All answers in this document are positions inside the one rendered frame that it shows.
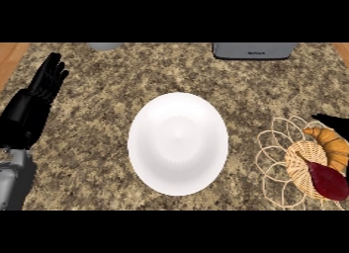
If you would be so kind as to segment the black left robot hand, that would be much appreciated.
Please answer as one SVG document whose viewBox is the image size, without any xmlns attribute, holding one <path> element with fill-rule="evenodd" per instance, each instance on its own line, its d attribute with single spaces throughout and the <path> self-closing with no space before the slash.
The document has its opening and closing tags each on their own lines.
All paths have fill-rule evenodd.
<svg viewBox="0 0 349 253">
<path fill-rule="evenodd" d="M 40 139 L 51 103 L 68 71 L 51 52 L 26 88 L 12 97 L 0 115 L 0 148 L 29 149 Z"/>
</svg>

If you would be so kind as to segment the golden brown croissant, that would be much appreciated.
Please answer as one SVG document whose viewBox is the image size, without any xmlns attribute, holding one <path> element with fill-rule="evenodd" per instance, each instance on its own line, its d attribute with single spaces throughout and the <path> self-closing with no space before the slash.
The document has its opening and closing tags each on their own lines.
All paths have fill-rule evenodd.
<svg viewBox="0 0 349 253">
<path fill-rule="evenodd" d="M 349 144 L 334 130 L 323 127 L 304 128 L 304 134 L 313 137 L 326 156 L 326 166 L 341 172 L 349 161 Z"/>
</svg>

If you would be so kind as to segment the woven wicker placemat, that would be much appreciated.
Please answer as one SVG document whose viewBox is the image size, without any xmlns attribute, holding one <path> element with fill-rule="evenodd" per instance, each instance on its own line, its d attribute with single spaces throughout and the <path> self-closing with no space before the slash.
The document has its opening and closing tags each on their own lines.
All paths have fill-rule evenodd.
<svg viewBox="0 0 349 253">
<path fill-rule="evenodd" d="M 273 117 L 269 128 L 257 134 L 258 152 L 254 164 L 261 173 L 263 197 L 284 211 L 349 211 L 349 196 L 343 201 L 328 200 L 312 186 L 301 158 L 326 166 L 322 147 L 313 137 L 301 132 L 304 128 L 312 127 L 334 130 L 319 121 L 307 122 L 300 117 L 291 116 Z"/>
</svg>

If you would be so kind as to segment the white oval plate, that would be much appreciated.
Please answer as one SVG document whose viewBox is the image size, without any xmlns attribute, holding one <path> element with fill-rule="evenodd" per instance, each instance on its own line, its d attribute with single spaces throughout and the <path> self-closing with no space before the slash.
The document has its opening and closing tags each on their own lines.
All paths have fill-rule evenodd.
<svg viewBox="0 0 349 253">
<path fill-rule="evenodd" d="M 131 121 L 127 150 L 136 175 L 158 193 L 201 191 L 227 156 L 226 126 L 211 104 L 182 92 L 152 99 Z"/>
</svg>

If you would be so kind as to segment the dark red sweet potato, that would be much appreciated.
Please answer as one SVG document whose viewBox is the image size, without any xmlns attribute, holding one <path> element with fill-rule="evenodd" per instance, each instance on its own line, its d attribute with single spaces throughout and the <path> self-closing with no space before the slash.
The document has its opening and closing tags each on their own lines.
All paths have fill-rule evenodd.
<svg viewBox="0 0 349 253">
<path fill-rule="evenodd" d="M 332 201 L 343 201 L 349 196 L 349 186 L 343 175 L 329 167 L 306 161 L 312 186 L 316 193 Z"/>
</svg>

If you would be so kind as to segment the pale grey round object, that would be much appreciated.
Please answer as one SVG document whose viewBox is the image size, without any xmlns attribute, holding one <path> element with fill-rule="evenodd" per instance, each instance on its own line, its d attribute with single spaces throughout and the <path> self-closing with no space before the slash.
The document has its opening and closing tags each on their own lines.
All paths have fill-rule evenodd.
<svg viewBox="0 0 349 253">
<path fill-rule="evenodd" d="M 90 42 L 88 47 L 96 51 L 106 51 L 115 49 L 121 43 L 119 42 Z"/>
</svg>

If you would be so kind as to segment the grey appliance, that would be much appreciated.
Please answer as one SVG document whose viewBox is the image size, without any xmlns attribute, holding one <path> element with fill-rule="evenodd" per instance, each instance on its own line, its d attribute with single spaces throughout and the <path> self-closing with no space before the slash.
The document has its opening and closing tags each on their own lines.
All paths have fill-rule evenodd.
<svg viewBox="0 0 349 253">
<path fill-rule="evenodd" d="M 287 59 L 295 48 L 295 42 L 214 42 L 213 56 L 226 60 Z"/>
</svg>

